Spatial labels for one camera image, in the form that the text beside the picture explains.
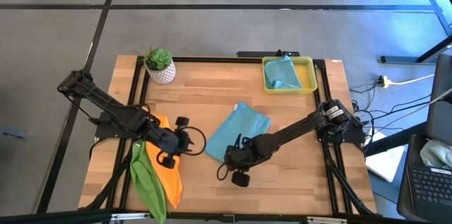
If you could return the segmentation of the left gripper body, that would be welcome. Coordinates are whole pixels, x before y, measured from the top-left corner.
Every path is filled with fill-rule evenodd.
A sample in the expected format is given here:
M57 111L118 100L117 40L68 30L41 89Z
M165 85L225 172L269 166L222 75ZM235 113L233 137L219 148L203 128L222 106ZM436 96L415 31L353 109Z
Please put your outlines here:
M184 147L184 144L187 142L187 132L185 129L188 128L189 118L177 117L177 127L174 131L169 128L169 121L166 116L157 116L157 118L159 119L159 128L157 129L159 141L157 146L160 149L157 156L160 156L162 153L167 153L167 156L162 161L157 160L157 162L163 167L172 169L175 164L174 156L192 152L189 148Z

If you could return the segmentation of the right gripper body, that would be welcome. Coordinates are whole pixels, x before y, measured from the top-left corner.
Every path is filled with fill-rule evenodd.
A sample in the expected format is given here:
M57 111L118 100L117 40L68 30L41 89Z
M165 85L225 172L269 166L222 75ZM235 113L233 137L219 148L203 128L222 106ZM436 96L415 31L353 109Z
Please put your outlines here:
M248 187L250 176L247 174L254 161L254 155L249 145L226 147L225 164L227 170L232 172L232 183L239 187Z

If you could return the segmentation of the light blue microfiber towel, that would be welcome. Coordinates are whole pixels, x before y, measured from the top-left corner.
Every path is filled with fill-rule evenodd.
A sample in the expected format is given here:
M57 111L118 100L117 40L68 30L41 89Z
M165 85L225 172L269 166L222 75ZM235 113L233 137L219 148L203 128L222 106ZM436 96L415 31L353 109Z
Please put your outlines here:
M228 146L233 146L238 135L253 138L265 134L271 119L244 102L235 105L234 110L208 139L205 152L219 162L224 161Z
M301 89L295 66L288 56L267 61L263 66L266 87L275 89Z

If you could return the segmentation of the orange microfiber towel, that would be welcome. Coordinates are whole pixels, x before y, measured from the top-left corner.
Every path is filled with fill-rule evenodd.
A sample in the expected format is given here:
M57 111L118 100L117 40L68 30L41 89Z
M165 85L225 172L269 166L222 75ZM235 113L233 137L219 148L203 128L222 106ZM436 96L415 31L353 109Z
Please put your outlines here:
M160 179L162 187L165 190L167 200L172 205L173 209L177 209L183 192L182 180L179 174L180 157L177 155L174 156L174 167L169 169L157 162L157 160L162 161L162 159L167 156L167 153L162 153L160 156L157 156L160 149L150 142L146 143L146 151L152 166Z

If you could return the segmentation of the green microfiber towel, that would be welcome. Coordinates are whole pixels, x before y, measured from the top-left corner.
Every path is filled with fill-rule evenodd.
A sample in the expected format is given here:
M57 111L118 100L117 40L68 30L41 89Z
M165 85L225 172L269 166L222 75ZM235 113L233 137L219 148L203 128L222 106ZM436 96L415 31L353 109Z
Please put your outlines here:
M163 224L167 218L165 191L148 157L144 141L132 144L130 173L139 199L156 222Z

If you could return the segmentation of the succulent in white pot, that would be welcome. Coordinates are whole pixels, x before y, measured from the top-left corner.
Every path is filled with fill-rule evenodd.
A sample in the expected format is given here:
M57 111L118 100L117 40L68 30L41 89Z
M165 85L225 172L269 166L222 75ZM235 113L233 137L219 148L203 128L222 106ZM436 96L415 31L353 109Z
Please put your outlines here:
M146 71L156 83L168 84L175 79L176 66L170 51L151 45L145 52L134 50L133 53L142 56L138 60L143 62Z

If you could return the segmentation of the black flat bar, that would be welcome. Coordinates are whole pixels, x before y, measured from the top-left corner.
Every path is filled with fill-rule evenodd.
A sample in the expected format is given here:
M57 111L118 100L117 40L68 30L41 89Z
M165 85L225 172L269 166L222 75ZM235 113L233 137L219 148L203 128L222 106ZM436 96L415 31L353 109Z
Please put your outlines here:
M270 52L270 51L238 51L237 56L238 57L283 57L283 56L289 56L289 57L299 57L299 52L293 52L293 51L282 51L281 49Z

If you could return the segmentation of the yellow plastic tray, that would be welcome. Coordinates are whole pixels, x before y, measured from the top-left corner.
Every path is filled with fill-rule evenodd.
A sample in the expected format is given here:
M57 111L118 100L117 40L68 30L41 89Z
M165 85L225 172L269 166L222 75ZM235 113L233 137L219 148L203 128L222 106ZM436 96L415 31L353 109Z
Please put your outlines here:
M267 61L272 59L277 59L280 57L264 57L262 58L262 74L263 74L263 86L264 90L270 94L308 94L314 92L318 88L318 83L316 79L316 72L314 68L314 62L311 57L289 57L291 58L295 71L297 73L298 79L302 84L302 88L297 89L275 89L271 90L266 87L266 82L264 78L263 66Z

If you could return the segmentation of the white flat box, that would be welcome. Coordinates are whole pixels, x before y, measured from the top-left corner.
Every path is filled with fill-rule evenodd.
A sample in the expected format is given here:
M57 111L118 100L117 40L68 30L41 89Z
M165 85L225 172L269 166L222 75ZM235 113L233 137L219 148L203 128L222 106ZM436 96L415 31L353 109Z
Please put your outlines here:
M386 136L383 133L376 132L372 138L372 141L367 139L367 144L364 147L366 155L365 164L368 171L371 171L387 182L392 182L396 176L398 166L405 152L405 147L398 146L381 153L372 154L372 147L385 137Z

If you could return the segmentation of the dark grey laptop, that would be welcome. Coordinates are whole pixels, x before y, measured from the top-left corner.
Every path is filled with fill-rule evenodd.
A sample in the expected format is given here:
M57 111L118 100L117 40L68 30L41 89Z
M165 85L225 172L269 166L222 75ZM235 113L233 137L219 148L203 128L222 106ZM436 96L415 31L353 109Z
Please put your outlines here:
M438 56L432 99L422 135L412 135L397 210L408 220L452 224L452 170L427 167L420 151L429 139L452 146L452 56Z

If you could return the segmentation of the white crumpled bag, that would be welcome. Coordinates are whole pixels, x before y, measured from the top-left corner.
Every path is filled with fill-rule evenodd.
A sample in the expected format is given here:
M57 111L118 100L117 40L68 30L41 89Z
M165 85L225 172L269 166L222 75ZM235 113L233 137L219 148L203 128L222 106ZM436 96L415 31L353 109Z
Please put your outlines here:
M452 146L437 140L429 140L420 151L422 162L427 167L452 170Z

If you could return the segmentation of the silver aluminium bracket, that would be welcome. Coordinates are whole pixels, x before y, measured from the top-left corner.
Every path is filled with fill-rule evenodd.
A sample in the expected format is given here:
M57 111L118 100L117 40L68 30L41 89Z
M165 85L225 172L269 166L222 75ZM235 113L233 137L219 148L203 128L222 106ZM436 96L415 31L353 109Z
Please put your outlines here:
M307 216L306 224L348 224L346 219Z
M123 221L123 220L139 220L151 218L150 213L113 213L111 215L111 221Z

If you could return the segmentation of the black aluminium frame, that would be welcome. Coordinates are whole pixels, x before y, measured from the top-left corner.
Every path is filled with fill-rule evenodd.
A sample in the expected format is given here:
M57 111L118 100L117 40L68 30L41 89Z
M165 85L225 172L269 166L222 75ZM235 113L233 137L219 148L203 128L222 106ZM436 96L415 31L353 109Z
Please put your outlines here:
M174 61L175 80L158 85L138 66L138 57L120 55L108 92L120 102L148 102L153 111L167 115L171 122L178 116L188 117L206 135L220 126L239 101L267 114L272 130L305 117L328 96L351 107L340 61L325 61L321 87L311 94L267 94L259 58L176 57ZM86 224L110 220L113 213L147 213L134 190L128 192L125 208L115 199L111 209L88 209L112 175L118 147L118 139L112 138L93 151L78 210L1 217L0 224ZM376 214L346 213L342 195L337 197L338 210L333 211L323 151L315 133L288 143L268 162L252 169L247 188L219 181L215 176L218 165L206 154L182 158L182 199L177 209L169 208L169 219L305 223L307 216L319 216L346 219L348 224L391 223Z

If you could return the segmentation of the black desk leg frame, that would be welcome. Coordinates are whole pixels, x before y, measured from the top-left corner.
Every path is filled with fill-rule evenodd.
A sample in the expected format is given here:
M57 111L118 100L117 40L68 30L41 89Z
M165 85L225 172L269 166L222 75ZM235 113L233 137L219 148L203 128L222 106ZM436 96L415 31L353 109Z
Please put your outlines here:
M437 0L429 0L429 2L433 8L433 12L435 12L436 17L439 19L444 32L447 34L447 37L418 57L383 55L380 57L380 62L382 64L433 65L436 63L437 57L440 54L443 54L448 49L452 49L452 22L449 23L447 21L444 16L444 11ZM446 3L452 7L452 0L447 0Z

